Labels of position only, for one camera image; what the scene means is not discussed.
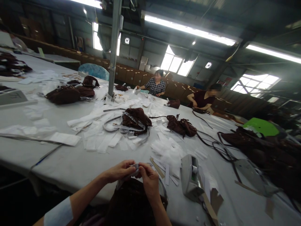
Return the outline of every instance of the sleeve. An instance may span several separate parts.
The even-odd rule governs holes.
[[[153,79],[153,78],[151,78],[151,79],[144,85],[145,88],[149,88],[149,87],[150,87],[152,79]]]
[[[164,83],[164,86],[162,88],[162,93],[165,93],[166,83]]]

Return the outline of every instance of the metal pole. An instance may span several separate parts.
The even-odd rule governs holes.
[[[113,97],[114,93],[114,80],[116,68],[116,54],[117,42],[119,36],[119,21],[121,14],[122,0],[114,0],[113,3],[113,25],[112,25],[112,38],[111,38],[111,60],[110,60],[110,78],[109,78],[109,92],[108,94]]]
[[[73,49],[75,49],[74,38],[73,38],[73,30],[72,30],[72,24],[71,24],[70,16],[68,16],[68,21],[69,21],[69,28],[70,28],[70,36],[71,36],[71,40],[72,40],[72,47],[73,47]]]

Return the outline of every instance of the tape roll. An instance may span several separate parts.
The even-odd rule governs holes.
[[[192,165],[192,172],[195,173],[195,174],[198,173],[198,169],[197,169],[196,166]]]

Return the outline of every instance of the hair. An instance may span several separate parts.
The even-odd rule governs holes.
[[[159,74],[161,77],[163,77],[164,71],[162,69],[159,69],[156,71],[156,74]]]
[[[210,87],[209,87],[209,90],[217,90],[217,91],[222,91],[222,85],[221,84],[218,84],[218,83],[215,83],[215,84],[212,84]]]

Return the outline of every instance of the support column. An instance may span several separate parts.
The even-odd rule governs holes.
[[[113,24],[112,24],[112,38],[111,38],[111,60],[110,60],[110,77],[109,77],[109,92],[108,94],[113,97],[114,93],[114,80],[116,68],[116,54],[117,54],[117,41],[119,36],[119,21],[121,14],[122,0],[113,1]]]

